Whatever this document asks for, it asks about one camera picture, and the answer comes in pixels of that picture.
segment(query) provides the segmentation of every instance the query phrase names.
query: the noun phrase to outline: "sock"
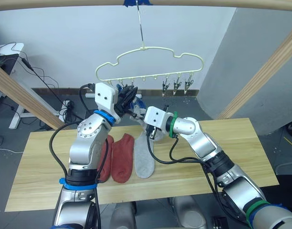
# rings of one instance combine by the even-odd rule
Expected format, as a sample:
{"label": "sock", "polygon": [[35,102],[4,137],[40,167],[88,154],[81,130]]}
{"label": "sock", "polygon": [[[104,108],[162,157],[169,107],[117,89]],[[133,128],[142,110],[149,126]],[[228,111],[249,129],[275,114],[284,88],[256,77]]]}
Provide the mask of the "sock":
{"label": "sock", "polygon": [[[100,183],[104,183],[109,178],[110,170],[111,170],[112,143],[114,142],[114,139],[113,139],[113,137],[108,135],[107,140],[108,140],[108,155],[107,155],[106,161],[104,162],[103,170],[99,176]],[[103,148],[102,148],[102,153],[100,156],[100,162],[97,166],[97,169],[99,169],[100,165],[102,164],[105,153],[106,153],[106,143],[104,142]]]}
{"label": "sock", "polygon": [[[150,140],[150,148],[154,151],[154,141]],[[155,160],[150,155],[147,145],[147,139],[144,131],[140,137],[135,140],[135,171],[140,178],[150,177],[155,170]]]}
{"label": "sock", "polygon": [[113,143],[111,175],[118,183],[125,183],[131,176],[134,142],[131,135],[124,134],[121,140]]}

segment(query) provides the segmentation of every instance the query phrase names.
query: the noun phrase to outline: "clothes hanger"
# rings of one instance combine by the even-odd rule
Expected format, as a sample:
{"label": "clothes hanger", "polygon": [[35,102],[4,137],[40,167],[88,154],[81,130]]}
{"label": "clothes hanger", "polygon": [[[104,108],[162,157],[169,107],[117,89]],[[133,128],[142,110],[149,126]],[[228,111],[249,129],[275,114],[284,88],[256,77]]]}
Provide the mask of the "clothes hanger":
{"label": "clothes hanger", "polygon": [[[142,79],[143,81],[145,81],[146,78],[149,78],[149,77],[152,77],[152,78],[154,78],[156,80],[159,76],[165,76],[166,78],[168,78],[170,75],[176,74],[176,75],[178,75],[178,79],[177,79],[177,81],[178,81],[183,73],[189,73],[190,75],[193,75],[194,73],[199,72],[199,71],[201,71],[203,69],[203,66],[204,66],[203,59],[200,56],[196,55],[196,54],[184,52],[181,55],[177,56],[175,54],[175,51],[172,50],[172,49],[170,49],[170,48],[156,47],[156,46],[145,46],[144,38],[143,38],[143,31],[142,31],[142,24],[141,24],[140,10],[139,10],[139,6],[138,6],[138,1],[137,0],[136,0],[136,6],[137,6],[139,23],[140,23],[140,31],[141,31],[141,38],[142,38],[142,47],[140,47],[138,49],[134,49],[134,50],[127,51],[127,52],[125,52],[123,54],[120,54],[116,58],[116,63],[106,62],[106,63],[103,63],[103,64],[99,65],[96,68],[96,70],[95,70],[95,75],[96,75],[96,77],[97,77],[98,80],[103,81],[103,82],[107,82],[108,84],[112,84],[112,81],[119,81],[120,83],[122,83],[123,80],[131,80],[131,82],[133,82],[134,79]],[[192,56],[192,57],[198,58],[198,60],[201,61],[201,67],[199,69],[197,69],[197,70],[188,70],[188,71],[171,72],[171,73],[160,73],[160,74],[151,74],[151,75],[139,75],[139,76],[131,76],[131,77],[120,77],[120,78],[112,78],[112,79],[102,79],[102,78],[100,78],[98,76],[99,69],[101,69],[102,67],[104,67],[106,65],[110,65],[112,67],[117,66],[119,64],[119,62],[120,62],[120,58],[123,57],[123,56],[125,56],[125,55],[128,55],[130,53],[134,53],[134,52],[140,52],[140,51],[146,51],[146,50],[153,50],[153,49],[169,51],[169,52],[172,53],[172,55],[173,55],[174,58],[182,58],[182,56],[185,56],[185,55],[186,56]]]}

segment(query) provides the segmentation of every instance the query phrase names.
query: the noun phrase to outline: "wooden frame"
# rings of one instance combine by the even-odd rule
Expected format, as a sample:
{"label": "wooden frame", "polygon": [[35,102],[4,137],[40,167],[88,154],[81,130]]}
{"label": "wooden frame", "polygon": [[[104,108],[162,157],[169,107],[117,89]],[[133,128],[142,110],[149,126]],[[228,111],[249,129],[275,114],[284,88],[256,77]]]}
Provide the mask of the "wooden frame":
{"label": "wooden frame", "polygon": [[[150,0],[153,5],[225,6],[292,11],[292,0]],[[37,7],[123,5],[124,0],[0,0],[0,10]],[[292,57],[292,31],[266,64],[255,74],[240,93],[219,115],[230,118],[238,111],[290,58]],[[37,118],[54,129],[63,125],[56,116],[11,79],[0,68],[0,90]]]}

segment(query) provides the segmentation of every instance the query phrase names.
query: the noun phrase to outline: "hanger hook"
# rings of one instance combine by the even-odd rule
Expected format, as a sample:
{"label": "hanger hook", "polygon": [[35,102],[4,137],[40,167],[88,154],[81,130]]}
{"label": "hanger hook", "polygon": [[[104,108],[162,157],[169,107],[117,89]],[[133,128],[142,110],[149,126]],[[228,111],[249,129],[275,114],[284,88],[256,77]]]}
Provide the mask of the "hanger hook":
{"label": "hanger hook", "polygon": [[144,37],[143,37],[143,31],[142,31],[141,15],[140,15],[140,8],[138,6],[138,0],[136,0],[136,6],[137,6],[137,13],[138,13],[138,20],[140,22],[140,30],[141,30],[141,38],[142,38],[142,49],[144,49],[145,48],[145,43],[144,43]]}

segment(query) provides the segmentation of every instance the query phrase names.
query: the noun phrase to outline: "wooden tabletop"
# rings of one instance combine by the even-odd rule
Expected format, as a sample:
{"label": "wooden tabletop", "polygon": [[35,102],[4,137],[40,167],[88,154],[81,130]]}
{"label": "wooden tabletop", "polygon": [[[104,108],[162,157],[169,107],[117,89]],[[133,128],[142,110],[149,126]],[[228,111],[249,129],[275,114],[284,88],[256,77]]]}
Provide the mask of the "wooden tabletop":
{"label": "wooden tabletop", "polygon": [[[222,146],[225,153],[237,163],[260,187],[277,185],[278,181],[261,143],[248,118],[200,122]],[[124,133],[137,138],[140,126],[113,127],[110,135],[115,141]],[[63,171],[50,154],[48,142],[52,131],[31,133],[14,179],[5,211],[27,211],[55,208]],[[76,130],[64,130],[56,136],[53,147],[60,159],[68,164],[70,147]],[[168,153],[174,139],[164,138],[155,142],[154,153],[162,160],[169,160]],[[180,138],[174,149],[175,158],[194,156],[188,143]],[[130,179],[119,184],[110,177],[98,185],[99,203],[117,203],[144,199],[166,198],[210,193],[209,185],[199,164],[163,165],[156,162],[153,175],[139,178],[133,169]]]}

